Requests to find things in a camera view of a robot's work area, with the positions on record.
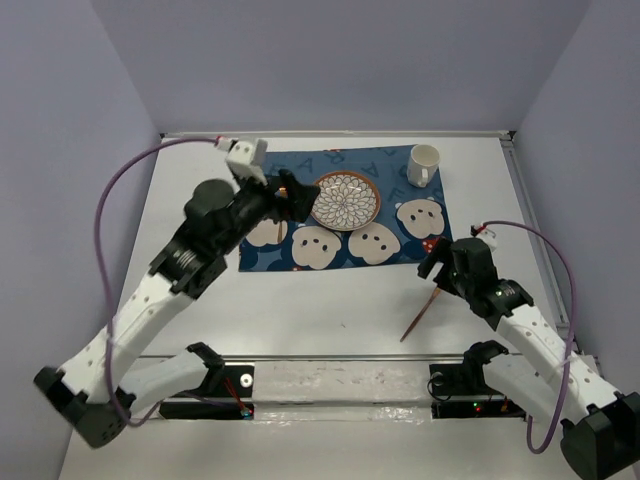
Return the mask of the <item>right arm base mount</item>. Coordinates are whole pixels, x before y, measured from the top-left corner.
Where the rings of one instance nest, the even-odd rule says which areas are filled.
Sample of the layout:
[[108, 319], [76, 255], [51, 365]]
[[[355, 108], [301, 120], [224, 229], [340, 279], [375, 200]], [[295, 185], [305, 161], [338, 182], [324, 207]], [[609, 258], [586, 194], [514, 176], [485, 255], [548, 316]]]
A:
[[502, 393], [484, 383], [473, 384], [462, 376], [462, 364], [437, 363], [430, 366], [427, 393], [436, 420], [517, 418], [525, 412]]

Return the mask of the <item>copper knife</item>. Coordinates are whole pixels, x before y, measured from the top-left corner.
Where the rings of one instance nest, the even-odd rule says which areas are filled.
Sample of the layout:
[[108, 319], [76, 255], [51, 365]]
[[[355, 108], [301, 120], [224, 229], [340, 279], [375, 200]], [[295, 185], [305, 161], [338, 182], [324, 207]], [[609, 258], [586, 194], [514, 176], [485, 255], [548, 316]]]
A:
[[412, 333], [412, 331], [416, 328], [416, 326], [418, 325], [418, 323], [421, 321], [421, 319], [423, 318], [423, 316], [425, 315], [425, 313], [427, 312], [427, 310], [431, 307], [431, 305], [433, 304], [433, 302], [436, 300], [436, 298], [439, 296], [441, 292], [441, 289], [439, 287], [436, 287], [433, 292], [431, 293], [429, 299], [427, 300], [427, 302], [424, 304], [424, 306], [421, 308], [421, 310], [418, 312], [418, 314], [415, 316], [415, 318], [412, 320], [412, 322], [410, 323], [410, 325], [407, 327], [407, 329], [405, 330], [405, 332], [402, 334], [402, 336], [400, 337], [399, 342], [402, 343], [406, 340], [406, 338]]

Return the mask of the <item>floral patterned plate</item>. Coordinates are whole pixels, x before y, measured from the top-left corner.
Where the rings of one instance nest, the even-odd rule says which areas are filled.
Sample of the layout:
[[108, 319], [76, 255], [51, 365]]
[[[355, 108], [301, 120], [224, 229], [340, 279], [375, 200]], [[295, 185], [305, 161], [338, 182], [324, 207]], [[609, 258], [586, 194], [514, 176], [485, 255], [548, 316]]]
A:
[[320, 188], [311, 215], [326, 229], [338, 232], [358, 230], [370, 224], [381, 208], [377, 187], [353, 171], [336, 171], [319, 177]]

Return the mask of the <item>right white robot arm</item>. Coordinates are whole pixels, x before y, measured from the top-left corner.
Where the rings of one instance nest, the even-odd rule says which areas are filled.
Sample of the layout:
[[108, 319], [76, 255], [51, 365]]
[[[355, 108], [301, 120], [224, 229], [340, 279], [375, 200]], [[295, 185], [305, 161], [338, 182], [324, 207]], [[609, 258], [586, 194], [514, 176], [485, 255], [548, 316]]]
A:
[[[489, 245], [472, 237], [442, 238], [420, 263], [436, 286], [467, 302], [504, 343], [484, 342], [485, 358], [460, 368], [470, 391], [502, 393], [531, 418], [560, 429], [560, 449], [582, 479], [607, 479], [639, 460], [639, 395], [602, 378], [562, 339], [516, 281], [499, 277]], [[505, 345], [521, 354], [515, 359]]]

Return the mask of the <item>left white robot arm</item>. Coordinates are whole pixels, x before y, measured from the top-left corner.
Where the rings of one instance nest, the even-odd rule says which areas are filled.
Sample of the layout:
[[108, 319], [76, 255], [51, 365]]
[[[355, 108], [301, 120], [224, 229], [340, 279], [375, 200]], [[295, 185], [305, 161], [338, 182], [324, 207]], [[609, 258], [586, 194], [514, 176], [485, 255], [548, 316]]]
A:
[[237, 183], [200, 183], [184, 207], [184, 222], [119, 311], [74, 357], [35, 376], [37, 389], [89, 447], [107, 445], [136, 424], [135, 414], [154, 411], [172, 395], [219, 388], [224, 359], [202, 342], [137, 372], [131, 367], [225, 271], [226, 255], [261, 221], [303, 222], [320, 193], [285, 169]]

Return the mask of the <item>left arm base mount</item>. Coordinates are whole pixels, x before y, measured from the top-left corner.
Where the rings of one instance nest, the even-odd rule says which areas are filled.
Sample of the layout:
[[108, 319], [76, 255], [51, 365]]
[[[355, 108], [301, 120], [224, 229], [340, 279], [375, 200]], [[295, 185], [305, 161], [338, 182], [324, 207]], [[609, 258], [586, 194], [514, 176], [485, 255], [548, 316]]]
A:
[[253, 420], [254, 370], [250, 364], [226, 365], [199, 387], [165, 400], [157, 413], [165, 420]]

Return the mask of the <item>blue cartoon placemat cloth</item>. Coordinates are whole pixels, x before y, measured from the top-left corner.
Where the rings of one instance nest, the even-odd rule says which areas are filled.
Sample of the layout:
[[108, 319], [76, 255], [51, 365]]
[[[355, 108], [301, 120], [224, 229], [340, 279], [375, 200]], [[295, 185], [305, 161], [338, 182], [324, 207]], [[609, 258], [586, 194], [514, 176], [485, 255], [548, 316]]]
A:
[[418, 263], [440, 238], [451, 239], [451, 223], [439, 175], [425, 188], [406, 176], [412, 145], [270, 152], [264, 170], [292, 171], [303, 183], [336, 171], [353, 171], [371, 180], [381, 198], [377, 217], [349, 232], [329, 230], [313, 217], [284, 222], [277, 243], [278, 223], [261, 222], [239, 247], [239, 271], [284, 272], [331, 270]]

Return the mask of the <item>copper fork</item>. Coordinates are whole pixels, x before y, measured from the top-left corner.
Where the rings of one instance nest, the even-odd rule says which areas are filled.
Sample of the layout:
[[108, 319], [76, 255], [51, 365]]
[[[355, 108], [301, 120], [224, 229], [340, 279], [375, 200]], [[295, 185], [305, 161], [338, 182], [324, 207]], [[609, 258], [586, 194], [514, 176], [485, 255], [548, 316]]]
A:
[[[288, 198], [288, 193], [285, 187], [280, 187], [277, 191], [278, 196], [284, 199]], [[284, 221], [280, 220], [278, 222], [278, 234], [277, 234], [277, 243], [280, 244], [284, 238]]]

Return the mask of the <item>white mug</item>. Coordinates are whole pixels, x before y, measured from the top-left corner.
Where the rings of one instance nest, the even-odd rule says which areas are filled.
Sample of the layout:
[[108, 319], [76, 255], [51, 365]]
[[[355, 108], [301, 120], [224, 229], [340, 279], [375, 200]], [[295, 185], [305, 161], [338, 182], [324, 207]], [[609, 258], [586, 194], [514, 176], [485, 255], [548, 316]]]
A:
[[406, 170], [408, 182], [415, 187], [425, 188], [437, 173], [440, 161], [439, 150], [434, 146], [426, 144], [413, 146]]

